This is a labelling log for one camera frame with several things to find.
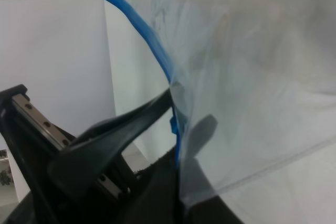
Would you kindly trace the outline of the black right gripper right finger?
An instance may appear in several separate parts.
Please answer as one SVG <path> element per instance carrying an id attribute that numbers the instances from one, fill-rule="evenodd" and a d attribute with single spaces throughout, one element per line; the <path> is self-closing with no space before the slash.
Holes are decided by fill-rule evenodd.
<path id="1" fill-rule="evenodd" d="M 202 118 L 191 130 L 191 148 L 176 171 L 174 149 L 145 169 L 140 194 L 123 212 L 123 223 L 241 223 L 215 192 L 195 158 L 218 121 Z"/>

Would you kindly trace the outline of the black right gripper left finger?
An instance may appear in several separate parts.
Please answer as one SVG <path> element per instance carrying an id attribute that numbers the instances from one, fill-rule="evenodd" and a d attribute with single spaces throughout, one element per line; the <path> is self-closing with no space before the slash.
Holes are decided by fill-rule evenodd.
<path id="1" fill-rule="evenodd" d="M 173 106 L 167 89 L 149 103 L 132 111 L 125 122 L 110 128 L 106 122 L 87 130 L 84 141 L 62 150 L 48 167 L 55 185 L 74 201 L 81 199 L 123 150 Z"/>

